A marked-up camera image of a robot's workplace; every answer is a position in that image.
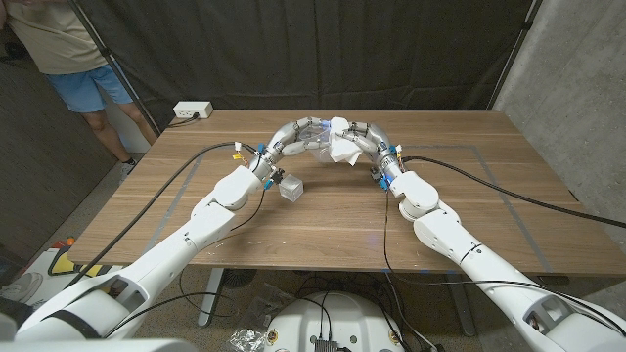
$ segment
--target table top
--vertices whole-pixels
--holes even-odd
[[[115,192],[69,252],[92,259],[148,202],[170,175],[205,146],[240,141],[266,143],[284,123],[305,116],[378,124],[403,156],[422,155],[454,164],[510,191],[584,211],[555,172],[509,119],[496,111],[216,110],[209,119],[167,129]],[[128,264],[187,220],[194,205],[242,162],[233,149],[208,152],[192,163],[143,218],[102,260]],[[301,179],[304,194],[294,203],[278,187],[266,192],[258,214],[211,245],[192,263],[212,267],[377,271],[382,251],[385,193],[370,177],[363,155],[355,166],[319,163],[309,153],[286,157],[279,166]],[[439,165],[410,162],[463,225],[527,274],[621,276],[626,256],[593,221],[510,198]],[[236,223],[256,209],[261,192],[237,211]],[[459,268],[425,247],[390,195],[387,253],[393,269],[442,273]]]

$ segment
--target black curtain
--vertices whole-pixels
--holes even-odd
[[[162,128],[216,109],[484,110],[532,0],[82,0]]]

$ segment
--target power strip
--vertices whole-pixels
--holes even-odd
[[[213,105],[211,102],[178,102],[174,112],[178,118],[192,118],[196,112],[199,118],[208,118],[213,112]]]

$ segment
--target white cloth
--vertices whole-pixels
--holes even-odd
[[[330,154],[334,162],[346,160],[354,166],[359,155],[363,152],[354,142],[341,138],[335,132],[341,133],[350,127],[343,117],[331,119],[331,146]]]

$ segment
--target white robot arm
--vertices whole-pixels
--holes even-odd
[[[268,148],[255,155],[250,169],[240,166],[215,184],[213,191],[195,206],[185,225],[128,267],[63,290],[24,322],[16,341],[132,336],[145,316],[132,319],[113,333],[110,331],[150,307],[201,250],[228,234],[235,216],[232,211],[242,208],[248,195],[274,173],[274,165],[283,157],[283,148],[289,146],[291,154],[314,148],[314,145],[301,147],[297,143],[298,134],[306,127],[323,124],[328,125],[328,121],[307,117],[284,125]]]
[[[376,153],[371,153],[371,148],[363,151],[384,175],[382,186],[388,184],[397,198],[404,197],[399,210],[405,219],[413,222],[418,239],[454,261],[473,281],[481,283],[478,287],[507,315],[534,350],[626,350],[623,319],[592,303],[576,299],[583,306],[539,288],[472,236],[461,225],[457,213],[439,199],[431,184],[414,171],[403,172],[395,149],[376,125],[353,122],[341,136],[353,140],[354,132],[356,138],[361,134],[360,138],[377,145]]]
[[[191,219],[130,266],[66,288],[21,326],[16,341],[84,340],[132,336],[143,316],[121,328],[135,313],[151,306],[162,290],[207,245],[232,228],[233,210],[246,204],[277,171],[285,155],[323,148],[322,142],[298,141],[309,126],[329,122],[307,117],[284,125],[250,162],[220,180],[194,208]],[[626,350],[626,322],[604,308],[552,294],[521,274],[473,237],[457,213],[415,172],[404,172],[386,134],[376,125],[352,122],[341,137],[354,142],[376,166],[380,185],[404,199],[402,216],[414,223],[420,241],[457,263],[509,317],[536,351]]]

